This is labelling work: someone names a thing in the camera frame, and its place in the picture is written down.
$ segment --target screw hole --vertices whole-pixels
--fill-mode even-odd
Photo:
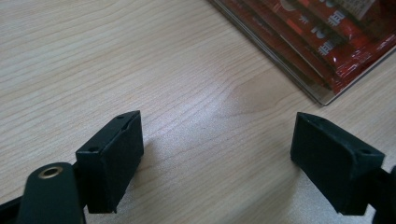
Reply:
[[[95,151],[99,150],[99,147],[90,147],[90,148],[88,148],[88,150],[90,152],[95,152]]]
[[[372,152],[369,149],[361,149],[361,153],[370,155]]]
[[[48,169],[43,170],[38,177],[41,179],[50,179],[60,174],[64,168],[60,166],[50,167]]]

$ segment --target clear plastic blister pack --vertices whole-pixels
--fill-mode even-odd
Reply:
[[[396,49],[396,0],[209,0],[328,105]]]

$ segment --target light wood grain surface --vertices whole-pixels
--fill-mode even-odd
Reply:
[[[42,165],[139,109],[145,155],[89,223],[370,223],[342,217],[290,161],[295,114],[396,164],[396,57],[319,107],[205,0],[0,1],[0,203]]]

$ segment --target black clamp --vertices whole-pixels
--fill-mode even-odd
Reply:
[[[90,213],[117,212],[143,156],[140,111],[116,116],[77,152],[32,172],[22,197],[0,205],[0,223],[86,223]]]
[[[384,153],[326,119],[298,113],[291,159],[343,215],[362,216],[370,204],[373,223],[396,223],[396,166],[381,169]]]

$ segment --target plastic packaging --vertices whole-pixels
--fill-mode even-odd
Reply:
[[[209,1],[321,105],[396,49],[396,0]]]

